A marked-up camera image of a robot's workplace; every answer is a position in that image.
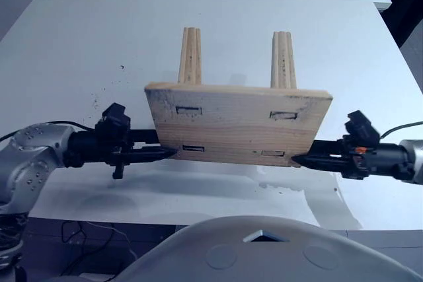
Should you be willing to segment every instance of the wooden peg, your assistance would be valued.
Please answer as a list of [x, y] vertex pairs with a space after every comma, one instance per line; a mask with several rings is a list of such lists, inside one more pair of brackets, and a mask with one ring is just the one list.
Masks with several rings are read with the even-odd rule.
[[272, 45], [272, 88], [297, 88], [291, 33], [273, 33]]
[[200, 29], [184, 28], [178, 82], [191, 85], [201, 84]]

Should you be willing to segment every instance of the wooden plank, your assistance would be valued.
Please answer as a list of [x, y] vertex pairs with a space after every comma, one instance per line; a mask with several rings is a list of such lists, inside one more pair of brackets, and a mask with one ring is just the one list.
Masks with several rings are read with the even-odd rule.
[[297, 166], [332, 101], [325, 91], [151, 83], [160, 143], [174, 159]]
[[272, 44], [272, 88], [297, 88], [291, 33], [275, 32]]
[[201, 84], [200, 29], [184, 28], [178, 82], [192, 85]]

